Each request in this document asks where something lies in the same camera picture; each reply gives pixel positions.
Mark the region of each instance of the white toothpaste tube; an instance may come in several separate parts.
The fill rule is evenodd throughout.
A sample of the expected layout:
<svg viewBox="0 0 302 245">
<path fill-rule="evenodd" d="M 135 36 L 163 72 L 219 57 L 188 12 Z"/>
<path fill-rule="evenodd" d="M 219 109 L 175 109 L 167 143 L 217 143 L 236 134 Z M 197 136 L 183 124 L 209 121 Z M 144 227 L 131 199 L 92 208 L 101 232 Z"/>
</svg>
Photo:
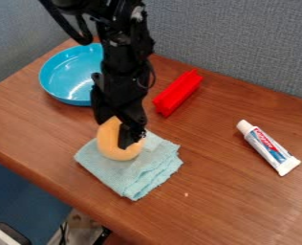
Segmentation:
<svg viewBox="0 0 302 245">
<path fill-rule="evenodd" d="M 287 150 L 256 126 L 241 120 L 236 128 L 243 133 L 245 141 L 256 152 L 277 170 L 280 176 L 288 174 L 300 165 L 300 161 L 289 155 Z"/>
</svg>

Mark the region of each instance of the light blue rag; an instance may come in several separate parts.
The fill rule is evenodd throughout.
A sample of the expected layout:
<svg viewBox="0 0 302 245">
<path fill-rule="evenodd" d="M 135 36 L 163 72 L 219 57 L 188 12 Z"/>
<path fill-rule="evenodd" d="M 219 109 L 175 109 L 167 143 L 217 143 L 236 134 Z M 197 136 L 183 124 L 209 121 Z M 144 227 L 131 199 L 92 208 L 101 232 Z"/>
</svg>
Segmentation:
<svg viewBox="0 0 302 245">
<path fill-rule="evenodd" d="M 120 196 L 136 201 L 181 166 L 177 148 L 179 145 L 148 131 L 143 150 L 131 161 L 105 158 L 97 150 L 96 140 L 79 150 L 75 160 Z"/>
</svg>

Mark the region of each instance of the table surface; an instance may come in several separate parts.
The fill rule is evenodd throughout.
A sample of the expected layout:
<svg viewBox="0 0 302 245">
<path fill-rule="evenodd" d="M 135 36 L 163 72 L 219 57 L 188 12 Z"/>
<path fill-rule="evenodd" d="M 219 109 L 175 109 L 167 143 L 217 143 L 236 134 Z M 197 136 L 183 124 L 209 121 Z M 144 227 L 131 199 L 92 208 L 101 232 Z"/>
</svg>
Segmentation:
<svg viewBox="0 0 302 245">
<path fill-rule="evenodd" d="M 148 129 L 181 145 L 184 165 L 137 202 L 120 198 L 73 160 L 97 130 L 89 108 L 39 85 L 64 42 L 0 83 L 0 164 L 135 244 L 302 244 L 302 165 L 285 177 L 243 140 L 248 120 L 302 160 L 302 100 L 197 69 L 203 84 L 164 119 L 151 100 L 192 66 L 152 56 Z"/>
</svg>

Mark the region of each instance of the red block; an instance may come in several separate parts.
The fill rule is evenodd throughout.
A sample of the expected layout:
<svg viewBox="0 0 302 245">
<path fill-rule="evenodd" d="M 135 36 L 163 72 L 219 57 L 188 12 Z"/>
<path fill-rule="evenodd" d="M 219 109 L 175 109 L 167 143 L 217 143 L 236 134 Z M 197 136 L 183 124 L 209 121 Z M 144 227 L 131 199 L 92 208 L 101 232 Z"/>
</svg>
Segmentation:
<svg viewBox="0 0 302 245">
<path fill-rule="evenodd" d="M 196 69 L 184 73 L 167 87 L 160 95 L 152 100 L 156 112 L 167 118 L 183 101 L 193 93 L 203 77 L 196 73 Z"/>
</svg>

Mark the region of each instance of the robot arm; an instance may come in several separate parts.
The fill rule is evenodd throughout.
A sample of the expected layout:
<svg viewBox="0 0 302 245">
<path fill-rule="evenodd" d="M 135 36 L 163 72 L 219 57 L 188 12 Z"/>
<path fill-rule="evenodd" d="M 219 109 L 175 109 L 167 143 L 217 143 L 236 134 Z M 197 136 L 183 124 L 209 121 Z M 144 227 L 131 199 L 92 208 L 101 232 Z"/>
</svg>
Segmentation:
<svg viewBox="0 0 302 245">
<path fill-rule="evenodd" d="M 87 13 L 96 23 L 104 60 L 101 73 L 92 74 L 92 109 L 97 124 L 103 124 L 112 116 L 120 120 L 117 147 L 125 149 L 145 135 L 147 117 L 141 100 L 155 82 L 147 59 L 153 52 L 155 42 L 147 30 L 144 4 L 140 0 L 39 1 L 79 44 L 92 42 L 81 15 Z M 76 32 L 60 12 L 75 15 L 81 33 Z"/>
</svg>

